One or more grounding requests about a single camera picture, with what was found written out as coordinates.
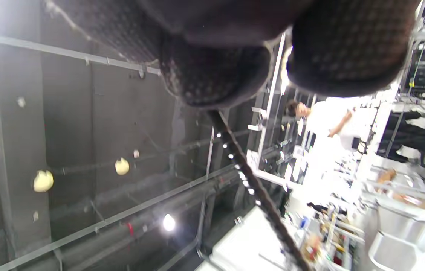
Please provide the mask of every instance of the white t-shirt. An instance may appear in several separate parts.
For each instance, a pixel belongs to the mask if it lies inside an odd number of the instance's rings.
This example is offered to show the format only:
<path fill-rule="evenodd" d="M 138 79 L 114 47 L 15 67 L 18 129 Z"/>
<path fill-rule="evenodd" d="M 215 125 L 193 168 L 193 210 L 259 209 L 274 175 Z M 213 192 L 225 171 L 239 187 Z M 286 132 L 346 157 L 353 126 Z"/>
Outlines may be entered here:
<path fill-rule="evenodd" d="M 317 136 L 327 137 L 351 109 L 352 107 L 347 107 L 344 103 L 335 100 L 315 103 L 306 120 L 307 130 L 314 132 Z M 338 135 L 345 138 L 367 135 L 374 115 L 375 109 L 357 109 Z"/>
<path fill-rule="evenodd" d="M 340 124 L 345 114 L 347 109 L 337 103 L 328 101 L 315 103 L 306 119 L 306 128 L 317 136 L 327 137 L 330 130 Z"/>

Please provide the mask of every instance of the pipe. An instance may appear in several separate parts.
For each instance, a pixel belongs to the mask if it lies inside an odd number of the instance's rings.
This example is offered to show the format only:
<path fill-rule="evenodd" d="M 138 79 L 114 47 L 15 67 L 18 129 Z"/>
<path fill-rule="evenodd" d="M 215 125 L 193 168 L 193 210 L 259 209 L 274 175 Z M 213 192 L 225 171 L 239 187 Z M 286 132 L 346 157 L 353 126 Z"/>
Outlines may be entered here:
<path fill-rule="evenodd" d="M 201 202 L 202 199 L 197 197 L 198 195 L 216 193 L 220 189 L 231 185 L 231 180 L 237 176 L 234 171 L 228 172 L 225 175 L 227 176 L 223 176 L 224 182 L 219 184 L 218 180 L 205 182 L 200 187 L 196 187 L 181 196 L 169 199 L 167 202 L 164 202 L 164 204 L 155 206 L 152 210 L 134 217 L 130 220 L 130 223 L 132 223 L 133 228 L 141 229 L 143 225 L 149 225 L 149 228 L 155 228 L 160 224 L 160 222 L 157 221 L 157 216 L 154 216 L 153 213 L 156 211 L 164 213 L 164 206 L 167 206 L 168 210 L 171 209 L 176 213 L 189 210 L 190 207 L 196 206 Z M 131 238 L 127 227 L 115 227 L 104 231 L 100 233 L 100 235 L 96 235 L 93 239 L 87 240 L 78 246 L 66 250 L 63 255 L 64 265 L 72 268 L 74 271 L 84 270 L 88 266 L 95 264 L 100 259 L 104 259 L 118 249 L 121 249 L 122 247 L 125 247 L 131 242 L 137 240 L 136 237 L 138 234 L 141 234 L 142 236 L 144 233 L 145 232 L 141 232 L 140 230 L 135 231 L 134 237 Z M 25 271 L 34 270 L 57 271 L 58 267 L 56 265 L 56 261 L 48 259 L 31 266 Z"/>
<path fill-rule="evenodd" d="M 213 173 L 211 173 L 209 176 L 213 176 L 213 177 L 217 177 L 219 175 L 225 174 L 225 173 L 229 173 L 231 170 L 233 169 L 233 166 L 227 166 L 225 168 L 221 168 L 218 171 L 215 171 Z M 128 216 L 131 216 L 139 211 L 145 210 L 155 204 L 158 204 L 159 202 L 164 201 L 165 199 L 169 199 L 173 196 L 176 196 L 192 187 L 196 187 L 197 185 L 200 185 L 202 183 L 204 183 L 206 181 L 205 176 L 198 178 L 190 183 L 187 183 L 181 187 L 178 187 L 176 189 L 173 189 L 161 196 L 155 197 L 153 199 L 150 199 L 138 206 L 132 207 L 130 209 L 127 209 L 123 212 L 118 213 L 115 216 L 112 216 L 110 218 L 106 218 L 103 221 L 100 221 L 99 223 L 95 223 L 89 227 L 84 228 L 83 230 L 79 230 L 76 233 L 73 233 L 69 236 L 66 236 L 60 240 L 57 240 L 51 244 L 48 244 L 42 248 L 39 248 L 33 252 L 30 252 L 29 254 L 26 254 L 20 258 L 17 258 L 13 261 L 10 261 L 2 266 L 0 266 L 0 271 L 9 271 L 12 270 L 14 268 L 17 268 L 18 266 L 21 266 L 22 264 L 25 264 L 28 261 L 31 261 L 33 259 L 36 259 L 37 257 L 40 257 L 48 252 L 53 251 L 54 249 L 58 249 L 59 247 L 69 244 L 70 242 L 73 242 L 79 238 L 85 237 L 85 235 L 88 235 L 90 233 L 94 233 L 96 230 L 99 230 L 107 225 L 110 225 L 112 223 L 116 223 L 119 220 L 122 220 L 124 218 L 127 218 Z"/>
<path fill-rule="evenodd" d="M 115 67 L 123 67 L 125 69 L 133 69 L 143 72 L 144 70 L 153 74 L 161 74 L 161 70 L 153 67 L 147 67 L 139 64 L 133 64 L 126 61 L 114 60 L 108 57 L 102 57 L 97 55 L 91 55 L 89 53 L 82 53 L 72 50 L 67 50 L 64 48 L 59 48 L 55 46 L 45 45 L 41 43 L 33 43 L 31 41 L 19 40 L 17 38 L 9 38 L 0 36 L 0 44 L 9 45 L 18 48 L 24 48 L 44 53 L 53 53 L 55 55 L 63 55 L 73 58 L 78 58 L 84 60 L 84 64 L 88 65 L 88 63 L 95 62 L 100 64 L 105 64 L 107 66 L 115 66 Z"/>
<path fill-rule="evenodd" d="M 243 180 L 247 180 L 250 194 L 254 194 L 255 199 L 260 202 L 258 207 L 266 214 L 266 219 L 282 245 L 287 260 L 294 262 L 302 271 L 310 271 L 309 264 L 303 258 L 297 244 L 282 223 L 279 211 L 273 201 L 271 201 L 271 197 L 269 197 L 261 181 L 255 176 L 254 171 L 249 166 L 245 154 L 233 136 L 223 115 L 218 110 L 208 111 L 208 115 L 218 132 L 222 134 L 221 139 L 228 145 L 233 163 L 237 164 L 238 170 L 244 173 Z"/>
<path fill-rule="evenodd" d="M 196 247 L 197 239 L 194 239 L 193 242 L 191 242 L 189 245 L 187 245 L 183 250 L 181 250 L 179 253 L 174 255 L 172 259 L 170 259 L 166 264 L 164 264 L 161 268 L 157 269 L 156 271 L 168 271 L 172 266 L 177 264 L 178 261 L 180 261 L 184 256 L 187 255 L 192 249 Z"/>
<path fill-rule="evenodd" d="M 276 65 L 275 65 L 274 72 L 273 72 L 271 89 L 269 90 L 268 105 L 266 106 L 266 115 L 268 116 L 268 119 L 266 120 L 266 126 L 268 126 L 269 115 L 271 113 L 271 106 L 272 106 L 272 103 L 273 103 L 274 90 L 275 90 L 275 87 L 276 87 L 276 81 L 278 79 L 278 72 L 280 71 L 281 56 L 283 55 L 283 47 L 284 47 L 285 39 L 286 39 L 286 33 L 283 33 L 283 35 L 281 36 L 280 47 L 278 49 L 278 56 L 276 57 Z M 266 138 L 266 130 L 262 130 L 261 131 L 261 137 L 259 139 L 259 147 L 258 147 L 259 157 L 261 157 L 261 152 L 263 151 L 264 139 L 265 138 Z"/>

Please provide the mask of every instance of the ceiling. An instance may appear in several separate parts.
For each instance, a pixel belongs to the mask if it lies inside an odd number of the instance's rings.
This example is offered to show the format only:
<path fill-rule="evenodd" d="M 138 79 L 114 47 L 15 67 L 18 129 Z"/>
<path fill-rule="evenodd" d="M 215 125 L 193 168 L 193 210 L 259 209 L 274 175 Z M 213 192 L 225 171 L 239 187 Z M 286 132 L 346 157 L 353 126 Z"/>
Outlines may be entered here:
<path fill-rule="evenodd" d="M 0 36 L 121 60 L 41 2 L 0 3 Z M 257 149 L 247 124 L 251 106 L 266 102 L 223 112 L 243 149 Z M 204 178 L 211 128 L 155 74 L 0 45 L 0 266 L 23 259 L 19 270 L 156 270 L 193 242 L 203 199 L 208 250 L 254 204 L 221 143 Z M 121 157 L 126 175 L 114 169 Z M 32 189 L 38 170 L 54 174 L 48 193 Z M 279 199 L 282 189 L 268 187 Z M 160 227 L 166 213 L 174 233 Z M 185 251 L 171 269 L 193 270 L 198 260 Z"/>

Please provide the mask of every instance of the man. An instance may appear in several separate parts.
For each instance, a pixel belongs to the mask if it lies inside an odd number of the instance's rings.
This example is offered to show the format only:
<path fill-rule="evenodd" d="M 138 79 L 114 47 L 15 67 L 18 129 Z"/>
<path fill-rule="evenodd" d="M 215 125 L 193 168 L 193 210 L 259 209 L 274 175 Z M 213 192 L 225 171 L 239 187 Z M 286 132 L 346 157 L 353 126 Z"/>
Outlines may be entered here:
<path fill-rule="evenodd" d="M 362 110 L 359 114 L 355 112 L 355 108 L 348 109 L 336 101 L 318 102 L 308 108 L 304 103 L 291 100 L 286 106 L 287 115 L 306 118 L 307 131 L 314 132 L 317 137 L 338 135 L 341 146 L 349 151 L 356 151 L 361 137 L 370 130 L 364 120 L 364 113 L 367 111 L 369 110 Z"/>
<path fill-rule="evenodd" d="M 333 102 L 318 102 L 312 108 L 304 103 L 290 100 L 286 106 L 287 114 L 291 117 L 305 117 L 307 130 L 317 136 L 333 137 L 335 134 L 344 134 L 343 129 L 352 118 L 352 110 L 347 110 Z"/>
<path fill-rule="evenodd" d="M 385 132 L 383 133 L 383 137 L 376 154 L 379 156 L 385 156 L 387 154 L 387 158 L 390 160 L 406 163 L 411 161 L 411 159 L 397 153 L 402 146 L 417 149 L 421 154 L 423 154 L 423 156 L 425 155 L 425 129 L 407 123 L 407 120 L 419 119 L 424 117 L 424 115 L 414 111 L 404 112 L 402 119 L 400 120 L 400 114 L 401 113 L 396 112 L 390 113 Z M 398 126 L 397 133 L 395 134 L 395 128 L 398 122 L 400 122 L 400 124 Z M 395 134 L 395 139 L 393 140 L 390 151 L 386 153 L 393 134 Z"/>
<path fill-rule="evenodd" d="M 315 209 L 315 211 L 317 211 L 318 213 L 326 214 L 328 212 L 328 207 L 323 206 L 323 205 L 320 205 L 320 204 L 314 204 L 312 202 L 308 202 L 307 203 L 307 206 Z M 338 211 L 338 214 L 345 215 L 346 216 L 347 215 L 347 211 L 346 210 L 343 210 L 343 209 L 340 209 Z"/>

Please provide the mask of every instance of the black pants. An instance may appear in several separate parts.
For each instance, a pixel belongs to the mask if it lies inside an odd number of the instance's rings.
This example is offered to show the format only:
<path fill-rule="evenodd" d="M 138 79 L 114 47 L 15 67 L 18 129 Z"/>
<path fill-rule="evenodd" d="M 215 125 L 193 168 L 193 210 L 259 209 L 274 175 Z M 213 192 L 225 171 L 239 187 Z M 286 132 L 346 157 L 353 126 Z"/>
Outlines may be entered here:
<path fill-rule="evenodd" d="M 414 120 L 418 118 L 420 118 L 420 113 L 418 112 L 409 111 L 404 113 L 402 119 L 400 120 L 397 135 L 393 140 L 392 148 L 390 149 L 390 152 L 387 156 L 388 159 L 401 163 L 407 162 L 407 157 L 397 153 L 397 151 L 402 146 L 407 146 L 425 152 L 425 129 L 407 123 L 407 120 Z M 385 128 L 385 132 L 383 133 L 380 146 L 378 147 L 377 155 L 385 156 L 388 144 L 393 136 L 395 126 L 397 125 L 399 119 L 400 113 L 390 113 L 390 117 L 388 117 L 387 127 Z"/>

